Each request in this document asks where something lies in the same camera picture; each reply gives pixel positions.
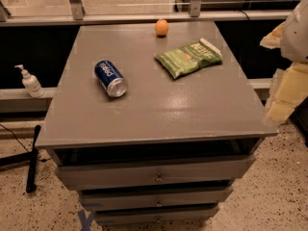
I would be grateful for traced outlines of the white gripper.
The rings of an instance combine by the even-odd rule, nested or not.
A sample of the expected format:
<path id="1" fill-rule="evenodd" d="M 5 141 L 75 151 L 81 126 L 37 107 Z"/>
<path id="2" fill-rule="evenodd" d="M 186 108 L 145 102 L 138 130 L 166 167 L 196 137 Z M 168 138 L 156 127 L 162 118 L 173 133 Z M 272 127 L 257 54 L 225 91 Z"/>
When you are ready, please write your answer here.
<path id="1" fill-rule="evenodd" d="M 301 0 L 285 23 L 264 36 L 260 45 L 268 49 L 281 46 L 284 58 L 298 62 L 286 70 L 277 69 L 269 87 L 265 123 L 283 123 L 308 97 L 308 0 Z"/>

